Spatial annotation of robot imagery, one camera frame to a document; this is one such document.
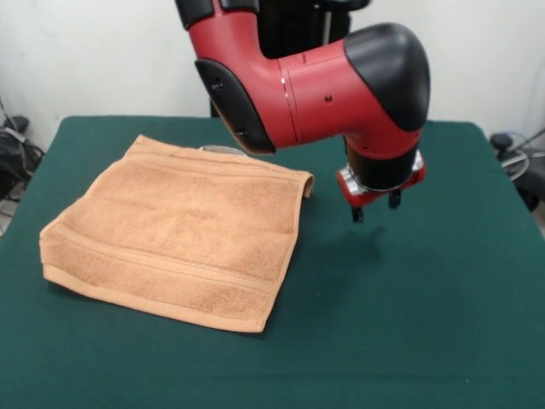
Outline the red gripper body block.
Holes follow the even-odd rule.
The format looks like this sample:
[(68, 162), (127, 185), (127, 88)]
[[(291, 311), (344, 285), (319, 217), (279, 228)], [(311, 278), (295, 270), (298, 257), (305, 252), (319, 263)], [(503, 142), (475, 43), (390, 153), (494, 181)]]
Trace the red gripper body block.
[(388, 196), (388, 194), (395, 190), (401, 190), (402, 192), (410, 187), (421, 183), (426, 175), (426, 165), (420, 152), (416, 153), (415, 161), (412, 165), (410, 177), (401, 185), (388, 190), (375, 190), (369, 187), (365, 187), (359, 182), (355, 173), (347, 164), (336, 172), (336, 179), (341, 188), (346, 201), (351, 207), (365, 207), (366, 205), (374, 202), (382, 196)]

